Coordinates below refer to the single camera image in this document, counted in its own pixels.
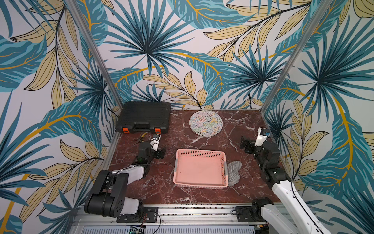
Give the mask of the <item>grey knitted dish cloth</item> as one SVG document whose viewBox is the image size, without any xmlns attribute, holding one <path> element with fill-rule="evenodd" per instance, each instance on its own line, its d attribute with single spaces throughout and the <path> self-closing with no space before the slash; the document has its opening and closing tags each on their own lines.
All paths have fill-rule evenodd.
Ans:
<svg viewBox="0 0 374 234">
<path fill-rule="evenodd" d="M 239 170 L 242 167 L 240 161 L 233 161 L 228 164 L 228 186 L 234 186 L 241 178 Z"/>
</svg>

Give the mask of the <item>colourful squiggle pattern plate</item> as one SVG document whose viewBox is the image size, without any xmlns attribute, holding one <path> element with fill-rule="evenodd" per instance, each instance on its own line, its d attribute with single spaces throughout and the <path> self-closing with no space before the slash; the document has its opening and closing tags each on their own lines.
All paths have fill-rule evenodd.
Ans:
<svg viewBox="0 0 374 234">
<path fill-rule="evenodd" d="M 189 126 L 199 136 L 212 137 L 222 130 L 223 120 L 213 111 L 202 110 L 191 116 Z"/>
</svg>

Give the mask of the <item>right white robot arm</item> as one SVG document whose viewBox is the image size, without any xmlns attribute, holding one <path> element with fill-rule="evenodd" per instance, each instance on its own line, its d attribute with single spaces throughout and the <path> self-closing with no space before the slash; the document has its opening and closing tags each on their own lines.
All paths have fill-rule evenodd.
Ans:
<svg viewBox="0 0 374 234">
<path fill-rule="evenodd" d="M 261 177 L 282 202 L 292 221 L 287 219 L 269 198 L 255 199 L 250 207 L 236 207 L 239 222 L 264 221 L 279 234 L 329 234 L 330 231 L 318 220 L 301 198 L 293 179 L 279 166 L 280 151 L 270 138 L 257 144 L 241 137 L 240 149 L 252 154 L 259 165 Z"/>
</svg>

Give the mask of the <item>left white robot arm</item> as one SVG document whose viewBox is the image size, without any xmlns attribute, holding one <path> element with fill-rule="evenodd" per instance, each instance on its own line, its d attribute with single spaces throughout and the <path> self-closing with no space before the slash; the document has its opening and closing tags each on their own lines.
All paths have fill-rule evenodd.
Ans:
<svg viewBox="0 0 374 234">
<path fill-rule="evenodd" d="M 147 213 L 138 199 L 126 197 L 127 187 L 149 173 L 154 159 L 163 159 L 166 150 L 156 148 L 156 143 L 141 142 L 135 161 L 128 167 L 116 171 L 99 172 L 84 205 L 87 214 L 117 218 L 126 221 L 143 220 Z"/>
</svg>

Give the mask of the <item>black plastic tool case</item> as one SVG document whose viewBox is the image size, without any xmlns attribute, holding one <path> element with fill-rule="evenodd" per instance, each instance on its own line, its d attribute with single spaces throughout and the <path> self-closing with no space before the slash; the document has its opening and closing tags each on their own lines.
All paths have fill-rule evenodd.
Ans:
<svg viewBox="0 0 374 234">
<path fill-rule="evenodd" d="M 116 123 L 116 132 L 166 134 L 169 130 L 170 114 L 169 102 L 129 101 L 123 104 Z"/>
</svg>

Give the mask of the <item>pink perforated plastic basket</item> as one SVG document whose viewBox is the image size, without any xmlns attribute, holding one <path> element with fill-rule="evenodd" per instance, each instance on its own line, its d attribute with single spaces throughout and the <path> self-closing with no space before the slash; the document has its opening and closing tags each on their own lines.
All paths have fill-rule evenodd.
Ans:
<svg viewBox="0 0 374 234">
<path fill-rule="evenodd" d="M 217 189 L 228 187 L 226 154 L 222 151 L 179 149 L 173 182 L 178 187 Z"/>
</svg>

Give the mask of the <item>yellow handled pliers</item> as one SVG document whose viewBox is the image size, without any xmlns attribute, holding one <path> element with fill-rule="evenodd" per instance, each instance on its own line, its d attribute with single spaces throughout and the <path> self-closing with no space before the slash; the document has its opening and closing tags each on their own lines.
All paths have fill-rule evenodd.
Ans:
<svg viewBox="0 0 374 234">
<path fill-rule="evenodd" d="M 134 139 L 134 140 L 133 140 L 133 141 L 134 141 L 133 146 L 135 146 L 135 145 L 137 145 L 137 144 L 139 144 L 139 143 L 141 143 L 141 142 L 144 142 L 144 137 L 145 137 L 147 134 L 148 134 L 148 133 L 145 132 L 145 133 L 143 133 L 140 137 Z"/>
</svg>

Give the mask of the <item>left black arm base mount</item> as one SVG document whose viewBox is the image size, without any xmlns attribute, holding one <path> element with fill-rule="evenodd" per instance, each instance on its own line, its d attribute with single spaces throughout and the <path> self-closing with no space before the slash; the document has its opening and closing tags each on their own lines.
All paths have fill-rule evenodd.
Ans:
<svg viewBox="0 0 374 234">
<path fill-rule="evenodd" d="M 120 214 L 117 223 L 157 223 L 160 221 L 158 217 L 158 207 L 141 207 L 135 214 Z"/>
</svg>

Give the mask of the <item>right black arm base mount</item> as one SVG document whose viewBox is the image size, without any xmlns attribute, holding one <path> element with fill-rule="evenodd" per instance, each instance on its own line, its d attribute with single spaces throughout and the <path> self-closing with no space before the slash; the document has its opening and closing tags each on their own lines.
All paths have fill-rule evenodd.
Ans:
<svg viewBox="0 0 374 234">
<path fill-rule="evenodd" d="M 231 213 L 237 217 L 239 223 L 267 222 L 261 215 L 261 208 L 255 205 L 237 206 Z"/>
</svg>

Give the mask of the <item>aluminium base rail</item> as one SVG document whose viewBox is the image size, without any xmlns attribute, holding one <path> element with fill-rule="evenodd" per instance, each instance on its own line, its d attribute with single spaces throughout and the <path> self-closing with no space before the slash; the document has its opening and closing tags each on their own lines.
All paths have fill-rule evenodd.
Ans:
<svg viewBox="0 0 374 234">
<path fill-rule="evenodd" d="M 265 221 L 239 222 L 236 207 L 250 203 L 150 204 L 137 221 L 101 217 L 79 210 L 71 234 L 256 234 L 276 231 Z"/>
</svg>

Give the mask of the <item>right aluminium corner post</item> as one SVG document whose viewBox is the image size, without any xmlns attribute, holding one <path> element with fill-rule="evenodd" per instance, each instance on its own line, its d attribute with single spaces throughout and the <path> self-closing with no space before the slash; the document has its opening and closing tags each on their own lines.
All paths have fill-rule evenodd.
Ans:
<svg viewBox="0 0 374 234">
<path fill-rule="evenodd" d="M 265 112 L 269 109 L 272 99 L 275 97 L 277 91 L 279 90 L 280 86 L 282 85 L 283 81 L 285 80 L 287 74 L 289 73 L 290 69 L 292 68 L 294 62 L 298 58 L 299 54 L 305 48 L 307 42 L 312 37 L 315 29 L 318 27 L 320 20 L 323 18 L 325 12 L 328 10 L 330 4 L 333 1 L 321 1 L 320 5 L 316 9 L 316 13 L 314 16 L 311 17 L 310 23 L 306 26 L 305 32 L 301 35 L 298 43 L 296 44 L 293 52 L 289 56 L 287 63 L 285 64 L 282 72 L 280 73 L 278 79 L 274 83 L 271 91 L 269 92 L 265 103 L 261 108 L 261 114 L 265 114 Z"/>
</svg>

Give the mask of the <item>aluminium corner post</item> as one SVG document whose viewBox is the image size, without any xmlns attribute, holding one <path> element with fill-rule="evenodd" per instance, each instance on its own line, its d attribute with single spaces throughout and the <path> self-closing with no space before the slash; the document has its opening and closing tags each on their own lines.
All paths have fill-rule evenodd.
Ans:
<svg viewBox="0 0 374 234">
<path fill-rule="evenodd" d="M 277 91 L 279 90 L 280 86 L 282 85 L 283 81 L 285 80 L 287 74 L 289 73 L 290 69 L 292 68 L 294 62 L 298 58 L 299 54 L 305 48 L 307 42 L 312 37 L 315 29 L 318 27 L 320 20 L 323 18 L 325 12 L 328 10 L 330 4 L 333 1 L 321 1 L 320 5 L 316 9 L 316 13 L 314 16 L 311 17 L 310 23 L 306 26 L 305 32 L 301 35 L 298 43 L 296 44 L 293 52 L 289 56 L 287 63 L 285 64 L 282 72 L 280 73 L 278 79 L 274 83 L 271 91 L 269 92 L 265 103 L 261 108 L 261 114 L 265 114 L 265 112 L 269 109 L 272 99 L 275 97 Z"/>
<path fill-rule="evenodd" d="M 94 38 L 92 37 L 92 34 L 89 30 L 88 25 L 85 22 L 85 19 L 79 9 L 77 2 L 73 0 L 66 0 L 65 3 L 68 6 L 78 28 L 81 30 L 83 38 L 85 39 L 87 46 L 92 53 L 93 59 L 95 60 L 96 65 L 98 66 L 101 74 L 103 75 L 105 82 L 108 85 L 110 92 L 112 93 L 114 97 L 115 103 L 117 104 L 119 109 L 122 110 L 123 103 L 121 101 L 121 98 L 115 88 L 115 85 L 110 76 L 110 73 L 108 72 L 108 69 L 104 63 L 104 60 L 102 59 L 102 56 L 100 55 L 99 49 L 96 46 Z"/>
</svg>

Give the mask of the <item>left aluminium corner post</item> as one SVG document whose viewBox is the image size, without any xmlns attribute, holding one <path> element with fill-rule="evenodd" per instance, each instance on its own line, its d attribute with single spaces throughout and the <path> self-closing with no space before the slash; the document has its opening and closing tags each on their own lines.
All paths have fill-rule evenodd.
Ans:
<svg viewBox="0 0 374 234">
<path fill-rule="evenodd" d="M 103 75 L 105 82 L 108 85 L 110 92 L 112 93 L 114 97 L 115 103 L 117 104 L 119 109 L 122 110 L 123 103 L 121 101 L 121 98 L 115 88 L 115 85 L 110 76 L 110 73 L 108 72 L 108 69 L 104 63 L 104 60 L 102 59 L 102 56 L 100 55 L 99 49 L 96 46 L 94 38 L 92 37 L 92 34 L 89 30 L 88 25 L 85 22 L 85 19 L 79 9 L 77 2 L 73 0 L 66 0 L 65 3 L 68 6 L 78 28 L 81 30 L 83 38 L 85 39 L 87 46 L 92 53 L 93 59 L 95 60 L 96 65 L 98 66 L 101 74 Z"/>
</svg>

